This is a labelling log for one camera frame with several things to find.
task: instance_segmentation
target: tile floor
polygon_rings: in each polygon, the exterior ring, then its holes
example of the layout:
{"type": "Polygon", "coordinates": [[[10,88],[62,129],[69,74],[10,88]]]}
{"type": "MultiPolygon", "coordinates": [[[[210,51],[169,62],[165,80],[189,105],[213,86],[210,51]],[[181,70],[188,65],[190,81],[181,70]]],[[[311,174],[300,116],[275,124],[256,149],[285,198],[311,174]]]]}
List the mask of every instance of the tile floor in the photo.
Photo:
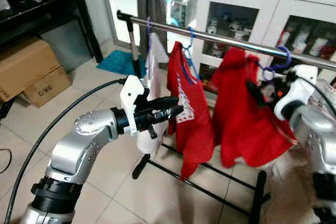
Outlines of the tile floor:
{"type": "MultiPolygon", "coordinates": [[[[3,221],[12,185],[32,144],[45,127],[73,100],[86,91],[107,81],[120,78],[115,73],[99,70],[90,60],[74,70],[70,76],[72,86],[52,101],[37,109],[18,100],[0,126],[0,148],[13,151],[13,162],[0,174],[0,222],[3,221]]],[[[50,159],[52,148],[72,127],[78,115],[89,110],[120,106],[120,86],[111,86],[81,102],[49,133],[31,161],[16,198],[12,220],[18,220],[27,204],[33,199],[30,188],[42,178],[50,159]]],[[[166,137],[173,144],[172,137],[166,137]]],[[[85,183],[76,206],[74,223],[233,223],[248,222],[244,215],[219,201],[192,188],[169,174],[147,165],[138,180],[131,178],[133,167],[141,153],[133,138],[121,136],[107,145],[99,154],[94,168],[85,183]]],[[[0,169],[5,165],[5,155],[0,155],[0,169]]],[[[182,159],[173,152],[161,148],[156,161],[179,173],[182,159]]],[[[243,165],[224,169],[219,152],[215,151],[211,164],[223,171],[255,185],[257,170],[243,165]]],[[[205,168],[198,168],[191,181],[212,193],[226,197],[246,210],[251,209],[253,192],[235,182],[205,168]]]]}

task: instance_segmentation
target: black table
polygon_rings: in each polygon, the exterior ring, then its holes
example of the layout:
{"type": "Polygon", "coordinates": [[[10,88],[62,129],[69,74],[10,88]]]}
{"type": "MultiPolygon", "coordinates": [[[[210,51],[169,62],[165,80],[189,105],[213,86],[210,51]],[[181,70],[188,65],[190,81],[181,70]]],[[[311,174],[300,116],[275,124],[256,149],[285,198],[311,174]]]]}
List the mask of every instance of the black table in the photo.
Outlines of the black table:
{"type": "Polygon", "coordinates": [[[11,10],[0,12],[0,50],[1,46],[17,40],[20,36],[36,35],[36,30],[48,31],[77,17],[73,12],[78,9],[79,25],[86,40],[89,52],[97,62],[103,60],[98,41],[93,33],[91,19],[85,0],[16,0],[11,10]]]}

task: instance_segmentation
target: black cable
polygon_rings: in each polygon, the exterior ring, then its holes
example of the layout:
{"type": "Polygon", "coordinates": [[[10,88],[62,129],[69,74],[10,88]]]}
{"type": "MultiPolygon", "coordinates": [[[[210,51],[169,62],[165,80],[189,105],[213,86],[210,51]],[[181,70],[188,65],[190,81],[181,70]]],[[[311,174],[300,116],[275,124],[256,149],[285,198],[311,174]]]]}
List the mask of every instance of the black cable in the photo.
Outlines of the black cable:
{"type": "Polygon", "coordinates": [[[5,169],[3,169],[1,173],[4,173],[8,168],[9,166],[11,165],[11,162],[12,162],[12,151],[10,149],[0,149],[0,151],[8,151],[9,152],[9,161],[8,161],[8,164],[6,165],[5,169]]]}
{"type": "Polygon", "coordinates": [[[78,103],[80,103],[81,101],[83,101],[85,98],[89,97],[90,95],[92,95],[93,93],[97,92],[98,90],[101,90],[107,86],[110,86],[112,84],[124,84],[126,81],[126,79],[119,79],[119,80],[114,80],[114,81],[109,81],[103,85],[100,85],[98,87],[96,87],[95,89],[92,89],[91,91],[87,92],[86,94],[84,94],[83,96],[81,96],[80,98],[78,98],[75,102],[73,102],[69,107],[67,107],[62,113],[60,113],[50,124],[49,126],[42,132],[41,136],[38,138],[38,140],[36,141],[36,143],[34,144],[34,146],[32,147],[32,149],[30,150],[30,152],[28,153],[19,174],[17,175],[17,178],[15,180],[15,184],[13,186],[13,190],[12,190],[12,194],[10,196],[10,200],[9,200],[9,204],[8,204],[8,208],[7,208],[7,213],[6,213],[6,218],[5,218],[5,224],[9,224],[10,222],[10,216],[12,215],[12,211],[13,211],[13,206],[14,206],[14,201],[15,201],[15,197],[17,194],[17,190],[19,188],[21,179],[24,175],[24,172],[31,160],[31,158],[33,157],[34,153],[36,152],[37,148],[39,147],[40,143],[42,142],[42,140],[45,138],[45,136],[49,133],[49,131],[55,126],[55,124],[61,120],[61,118],[63,116],[65,116],[72,108],[74,108],[78,103]]]}
{"type": "Polygon", "coordinates": [[[308,81],[307,79],[300,77],[300,76],[296,76],[297,78],[304,80],[305,82],[309,83],[311,86],[313,86],[317,92],[320,93],[320,95],[323,97],[323,99],[325,100],[325,102],[328,104],[328,106],[330,107],[332,113],[334,114],[334,117],[336,118],[336,109],[335,107],[332,105],[331,101],[328,99],[328,97],[323,93],[322,90],[320,90],[315,84],[311,83],[310,81],[308,81]]]}

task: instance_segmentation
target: metal rail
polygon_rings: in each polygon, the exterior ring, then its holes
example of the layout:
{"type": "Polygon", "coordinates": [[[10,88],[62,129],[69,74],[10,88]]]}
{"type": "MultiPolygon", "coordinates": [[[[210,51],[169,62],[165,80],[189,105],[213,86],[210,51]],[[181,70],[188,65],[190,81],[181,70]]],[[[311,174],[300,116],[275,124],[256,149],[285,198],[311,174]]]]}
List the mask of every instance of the metal rail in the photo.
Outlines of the metal rail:
{"type": "MultiPolygon", "coordinates": [[[[147,20],[134,17],[129,14],[122,13],[120,10],[117,12],[117,17],[118,19],[126,21],[126,22],[136,23],[142,26],[147,25],[147,20]]],[[[153,21],[150,21],[149,25],[152,28],[156,28],[156,29],[164,30],[164,31],[172,31],[174,33],[181,34],[181,35],[191,36],[192,34],[190,30],[183,28],[183,27],[177,27],[177,26],[167,25],[167,24],[153,22],[153,21]]],[[[193,31],[193,35],[197,39],[217,42],[217,43],[225,44],[225,45],[232,46],[232,47],[238,47],[238,48],[246,49],[246,50],[253,51],[253,52],[271,55],[275,58],[286,59],[287,57],[287,54],[285,52],[277,48],[267,47],[267,46],[263,46],[263,45],[256,44],[256,43],[232,39],[232,38],[219,36],[219,35],[212,35],[212,34],[204,33],[202,31],[195,31],[195,30],[193,31]]],[[[292,54],[292,59],[293,61],[298,62],[298,63],[313,65],[319,68],[328,69],[328,70],[336,72],[336,63],[329,61],[329,60],[317,58],[317,57],[310,56],[310,55],[302,55],[302,54],[292,54]]]]}

